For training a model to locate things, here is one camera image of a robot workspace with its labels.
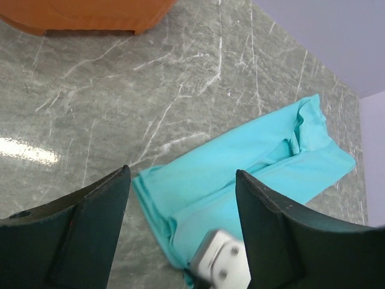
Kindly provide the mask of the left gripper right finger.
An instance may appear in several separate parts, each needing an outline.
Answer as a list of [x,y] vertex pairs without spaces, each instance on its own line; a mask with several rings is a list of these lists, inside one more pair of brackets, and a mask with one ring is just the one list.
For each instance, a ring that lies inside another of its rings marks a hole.
[[239,170],[250,288],[383,288],[384,228],[335,219]]

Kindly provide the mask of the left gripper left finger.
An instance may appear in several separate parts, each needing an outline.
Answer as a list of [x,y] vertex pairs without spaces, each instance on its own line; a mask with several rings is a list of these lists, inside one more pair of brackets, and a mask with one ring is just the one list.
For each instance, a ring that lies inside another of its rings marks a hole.
[[1,219],[1,288],[106,288],[130,184],[124,165]]

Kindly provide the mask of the teal t-shirt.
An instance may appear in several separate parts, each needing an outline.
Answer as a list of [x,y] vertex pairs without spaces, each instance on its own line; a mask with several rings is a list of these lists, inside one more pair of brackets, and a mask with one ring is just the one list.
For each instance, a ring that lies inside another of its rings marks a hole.
[[132,185],[163,253],[194,287],[190,262],[205,235],[223,229],[242,239],[236,172],[306,204],[355,168],[329,136],[313,95],[258,117],[166,165],[142,170]]

